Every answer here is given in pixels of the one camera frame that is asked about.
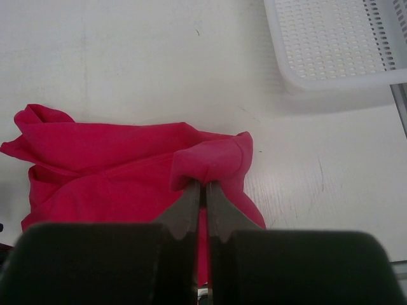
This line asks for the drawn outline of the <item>magenta t shirt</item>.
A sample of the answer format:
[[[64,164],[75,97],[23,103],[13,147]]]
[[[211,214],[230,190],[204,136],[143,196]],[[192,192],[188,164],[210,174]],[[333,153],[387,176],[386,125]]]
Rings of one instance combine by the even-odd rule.
[[[195,179],[220,183],[226,197],[260,227],[265,220],[244,193],[252,137],[191,125],[77,123],[30,104],[15,115],[20,136],[1,152],[28,161],[31,210],[22,229],[42,222],[149,222]]]

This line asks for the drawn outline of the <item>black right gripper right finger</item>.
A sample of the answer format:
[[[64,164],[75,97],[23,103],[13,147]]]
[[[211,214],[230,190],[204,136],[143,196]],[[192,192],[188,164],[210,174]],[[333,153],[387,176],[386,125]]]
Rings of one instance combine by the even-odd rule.
[[[357,231],[263,229],[206,189],[209,304],[405,304],[387,254]]]

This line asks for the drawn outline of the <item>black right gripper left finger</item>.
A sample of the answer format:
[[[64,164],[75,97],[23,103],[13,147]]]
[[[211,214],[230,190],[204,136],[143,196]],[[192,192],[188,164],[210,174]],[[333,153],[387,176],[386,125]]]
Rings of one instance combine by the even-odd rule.
[[[1,271],[2,304],[196,304],[200,184],[149,223],[44,223]]]

